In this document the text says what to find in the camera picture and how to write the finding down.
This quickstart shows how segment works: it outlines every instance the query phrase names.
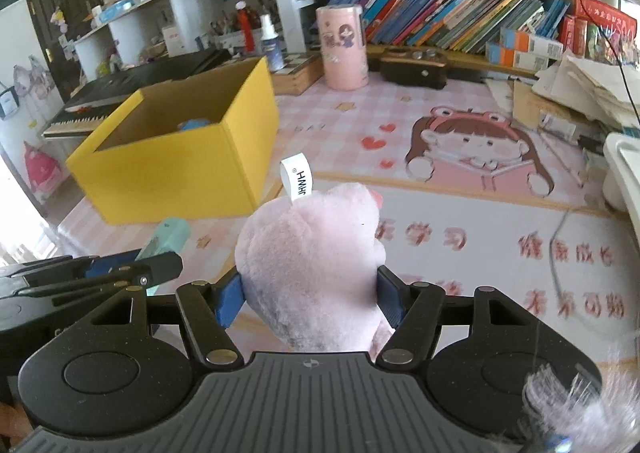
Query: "ribbed gray panel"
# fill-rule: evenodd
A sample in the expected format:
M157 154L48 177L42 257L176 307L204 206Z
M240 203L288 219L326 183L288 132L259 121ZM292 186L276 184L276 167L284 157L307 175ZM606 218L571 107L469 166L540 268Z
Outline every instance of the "ribbed gray panel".
M365 354L256 354L208 375L192 400L153 429L82 441L43 429L19 453L495 453L457 428L409 375Z

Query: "pink tumbler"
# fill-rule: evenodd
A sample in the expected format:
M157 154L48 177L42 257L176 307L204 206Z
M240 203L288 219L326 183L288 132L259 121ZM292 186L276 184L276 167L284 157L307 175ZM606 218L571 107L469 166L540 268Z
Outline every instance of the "pink tumbler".
M362 7L327 6L316 10L324 76L335 90L356 90L369 82Z

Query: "pink plush toy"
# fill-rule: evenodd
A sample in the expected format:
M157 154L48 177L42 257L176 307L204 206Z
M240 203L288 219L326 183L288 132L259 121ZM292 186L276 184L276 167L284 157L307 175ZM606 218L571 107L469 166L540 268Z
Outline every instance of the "pink plush toy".
M385 248L382 198L342 184L295 202L277 198L247 220L236 247L249 306L293 351L369 351L392 334L376 303Z

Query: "yellow box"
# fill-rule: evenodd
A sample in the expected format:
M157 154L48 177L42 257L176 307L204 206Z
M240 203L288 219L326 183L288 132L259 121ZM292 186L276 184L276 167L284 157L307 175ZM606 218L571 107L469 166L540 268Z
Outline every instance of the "yellow box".
M205 118L209 126L178 125ZM278 129L266 59L140 89L66 161L109 224L244 216L259 203Z

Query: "white fabric tag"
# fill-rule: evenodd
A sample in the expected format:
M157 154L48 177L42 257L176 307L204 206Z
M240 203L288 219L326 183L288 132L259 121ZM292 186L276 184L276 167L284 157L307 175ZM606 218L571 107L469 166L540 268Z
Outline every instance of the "white fabric tag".
M311 195L314 179L305 154L297 154L281 160L280 178L292 202L300 197Z

